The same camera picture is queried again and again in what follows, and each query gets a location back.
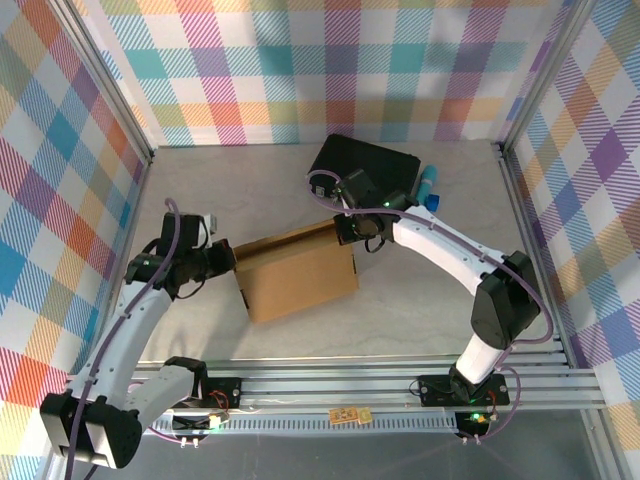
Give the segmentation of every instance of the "gray floor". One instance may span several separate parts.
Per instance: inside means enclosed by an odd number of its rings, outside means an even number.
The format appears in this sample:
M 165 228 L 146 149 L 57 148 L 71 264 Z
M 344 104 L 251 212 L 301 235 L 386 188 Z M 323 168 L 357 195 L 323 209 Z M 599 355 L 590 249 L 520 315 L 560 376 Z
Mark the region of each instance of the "gray floor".
M 86 464 L 76 464 L 82 479 Z M 223 435 L 196 450 L 145 436 L 129 466 L 100 468 L 95 480 L 595 480 L 578 412 L 518 412 L 482 445 L 452 434 L 328 437 Z
M 486 141 L 394 143 L 390 148 L 438 167 L 437 215 L 488 246 L 522 248 L 515 217 Z M 158 236 L 173 197 L 184 212 L 213 212 L 232 245 L 330 218 L 307 197 L 304 175 L 320 145 L 200 147 L 158 152 L 141 205 L 132 254 Z M 250 323 L 232 273 L 174 303 L 143 360 L 203 360 L 460 353 L 470 335 L 472 298 L 438 267 L 395 245 L 356 248 L 360 290 L 263 325 Z M 544 322 L 526 332 L 539 336 Z

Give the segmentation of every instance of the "blue marker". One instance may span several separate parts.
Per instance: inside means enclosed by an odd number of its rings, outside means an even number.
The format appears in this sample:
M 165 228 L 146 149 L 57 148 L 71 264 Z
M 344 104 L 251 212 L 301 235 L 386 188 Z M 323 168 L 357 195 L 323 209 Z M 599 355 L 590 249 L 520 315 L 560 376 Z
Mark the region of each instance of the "blue marker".
M 416 194 L 416 200 L 420 205 L 427 206 L 427 199 L 431 193 L 431 188 L 435 185 L 438 178 L 438 169 L 433 165 L 427 165 L 420 175 L 420 186 Z

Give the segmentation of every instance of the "cardboard box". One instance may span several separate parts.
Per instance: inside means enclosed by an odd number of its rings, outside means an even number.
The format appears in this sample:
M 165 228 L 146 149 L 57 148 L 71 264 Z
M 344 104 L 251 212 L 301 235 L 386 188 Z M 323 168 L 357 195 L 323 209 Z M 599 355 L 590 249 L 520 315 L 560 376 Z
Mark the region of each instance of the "cardboard box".
M 333 220 L 234 249 L 236 279 L 255 323 L 358 289 L 353 249 L 338 243 Z

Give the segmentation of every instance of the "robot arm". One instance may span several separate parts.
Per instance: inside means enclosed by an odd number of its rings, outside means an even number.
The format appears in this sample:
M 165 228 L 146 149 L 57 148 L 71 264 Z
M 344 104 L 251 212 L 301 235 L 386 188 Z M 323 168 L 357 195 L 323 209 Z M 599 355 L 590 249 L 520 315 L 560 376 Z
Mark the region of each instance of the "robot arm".
M 99 370 L 91 377 L 91 366 L 112 326 L 169 251 L 173 238 L 172 213 L 165 215 L 160 238 L 129 263 L 116 310 L 93 354 L 64 393 L 48 394 L 40 406 L 40 415 L 56 453 L 68 454 L 71 426 L 88 380 L 92 380 L 93 385 L 81 418 L 76 459 L 111 468 L 122 468 L 131 461 L 142 432 L 167 409 L 186 397 L 208 398 L 206 364 L 182 357 L 165 362 L 155 377 L 131 393 L 129 386 L 151 332 L 178 298 L 180 287 L 191 280 L 204 283 L 234 268 L 235 257 L 226 239 L 211 240 L 214 222 L 211 216 L 180 216 L 182 228 L 169 267 L 129 313 L 111 339 Z
M 415 205 L 413 199 L 404 194 L 395 193 L 381 198 L 362 170 L 338 182 L 336 192 L 343 204 L 354 211 L 384 207 L 426 220 L 421 223 L 401 218 L 393 212 L 334 217 L 341 243 L 368 241 L 380 236 L 381 242 L 392 241 L 435 263 L 474 296 L 471 312 L 474 334 L 451 367 L 449 381 L 453 395 L 465 404 L 482 396 L 483 387 L 493 374 L 497 362 L 503 358 L 505 350 L 540 313 L 540 307 L 527 292 L 495 265 L 506 265 L 538 291 L 531 259 L 521 252 L 506 256 L 474 242 L 436 219 L 424 206 Z M 460 241 L 452 238 L 473 245 L 481 256 L 472 255 L 460 245 Z

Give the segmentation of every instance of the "plaid wallpaper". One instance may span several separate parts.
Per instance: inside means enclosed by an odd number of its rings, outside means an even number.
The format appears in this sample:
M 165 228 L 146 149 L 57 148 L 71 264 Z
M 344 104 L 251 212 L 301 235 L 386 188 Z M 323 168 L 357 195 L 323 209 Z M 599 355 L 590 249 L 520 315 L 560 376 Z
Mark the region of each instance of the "plaid wallpaper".
M 76 0 L 160 145 L 487 138 L 558 0 Z
M 596 4 L 516 153 L 563 323 L 640 478 L 640 0 Z
M 549 51 L 551 50 L 551 46 L 553 45 L 553 42 L 558 37 L 558 34 L 560 33 L 562 26 L 564 25 L 564 22 L 569 15 L 571 6 L 574 3 L 575 3 L 575 0 L 563 0 L 562 6 L 560 7 L 560 11 L 558 12 L 558 15 L 553 21 L 551 28 L 547 32 L 547 35 L 544 41 L 542 42 L 542 46 L 540 47 L 540 50 L 538 50 L 538 54 L 536 55 L 535 60 L 533 61 L 533 63 L 531 64 L 531 67 L 529 68 L 529 71 L 527 72 L 527 76 L 524 82 L 520 86 L 518 95 L 516 96 L 511 106 L 511 110 L 509 110 L 509 114 L 507 115 L 507 120 L 504 122 L 504 125 L 502 125 L 502 129 L 498 134 L 498 138 L 492 139 L 492 140 L 496 140 L 498 142 L 504 142 L 506 140 L 507 135 L 509 134 L 509 131 L 511 130 L 511 127 L 513 125 L 513 121 L 515 120 L 516 116 L 520 112 L 524 99 L 527 97 L 527 95 L 529 95 L 529 92 L 531 91 L 531 87 L 533 86 L 534 81 L 538 77 L 540 68 L 542 67 L 545 60 L 547 59 Z
M 0 0 L 0 479 L 87 355 L 139 191 L 134 153 L 46 0 Z

